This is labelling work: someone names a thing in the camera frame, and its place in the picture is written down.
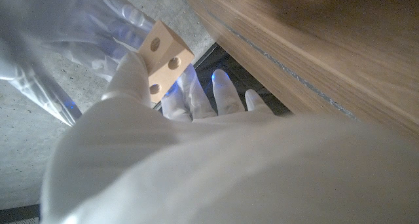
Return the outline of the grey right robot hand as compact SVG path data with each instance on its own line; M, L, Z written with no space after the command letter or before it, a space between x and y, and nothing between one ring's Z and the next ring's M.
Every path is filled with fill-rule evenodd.
M1 79L73 126L82 113L41 63L42 50L110 81L154 24L128 0L1 0Z

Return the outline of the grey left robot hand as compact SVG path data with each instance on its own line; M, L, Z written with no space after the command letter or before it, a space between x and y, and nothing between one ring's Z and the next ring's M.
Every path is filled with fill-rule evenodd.
M167 119L125 55L57 143L43 223L417 223L418 146L350 119L246 112Z

